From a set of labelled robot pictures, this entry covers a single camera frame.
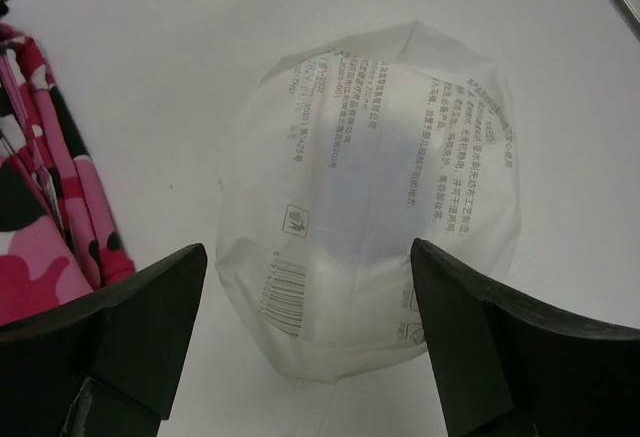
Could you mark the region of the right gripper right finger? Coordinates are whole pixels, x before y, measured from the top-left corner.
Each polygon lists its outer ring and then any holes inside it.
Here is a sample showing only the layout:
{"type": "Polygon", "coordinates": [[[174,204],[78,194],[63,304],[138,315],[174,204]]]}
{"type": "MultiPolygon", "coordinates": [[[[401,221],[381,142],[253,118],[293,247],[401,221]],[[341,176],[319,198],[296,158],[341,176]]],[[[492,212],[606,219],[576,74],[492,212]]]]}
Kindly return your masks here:
{"type": "Polygon", "coordinates": [[[448,435],[638,435],[637,329],[544,303],[426,240],[410,259],[448,435]]]}

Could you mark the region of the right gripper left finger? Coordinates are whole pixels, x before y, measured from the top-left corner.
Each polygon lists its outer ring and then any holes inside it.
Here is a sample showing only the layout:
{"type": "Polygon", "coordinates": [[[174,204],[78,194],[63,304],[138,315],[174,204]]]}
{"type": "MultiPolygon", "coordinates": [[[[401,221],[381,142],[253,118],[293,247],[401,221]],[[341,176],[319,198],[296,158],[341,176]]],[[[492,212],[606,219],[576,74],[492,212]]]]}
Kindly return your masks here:
{"type": "Polygon", "coordinates": [[[114,285],[1,328],[4,436],[155,436],[201,301],[192,244],[114,285]]]}

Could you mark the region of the pink camouflage garment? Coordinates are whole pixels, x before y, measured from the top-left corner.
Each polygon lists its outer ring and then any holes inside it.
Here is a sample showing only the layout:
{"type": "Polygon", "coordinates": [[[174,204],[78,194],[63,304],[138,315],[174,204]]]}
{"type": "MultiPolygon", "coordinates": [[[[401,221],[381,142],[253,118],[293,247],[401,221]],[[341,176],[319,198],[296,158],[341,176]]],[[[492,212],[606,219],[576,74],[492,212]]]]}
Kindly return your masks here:
{"type": "Polygon", "coordinates": [[[1,26],[1,322],[134,275],[96,167],[38,43],[1,26]]]}

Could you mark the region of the white plastic tissue pack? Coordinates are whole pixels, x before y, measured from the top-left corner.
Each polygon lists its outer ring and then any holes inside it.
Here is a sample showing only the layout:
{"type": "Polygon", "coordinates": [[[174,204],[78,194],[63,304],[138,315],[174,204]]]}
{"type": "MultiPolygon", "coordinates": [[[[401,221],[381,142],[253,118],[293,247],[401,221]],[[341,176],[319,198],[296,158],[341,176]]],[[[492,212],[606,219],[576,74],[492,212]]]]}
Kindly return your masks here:
{"type": "Polygon", "coordinates": [[[496,64],[410,22],[263,77],[223,181],[215,267],[279,373],[334,383],[425,351],[415,240],[503,277],[520,220],[496,64]]]}

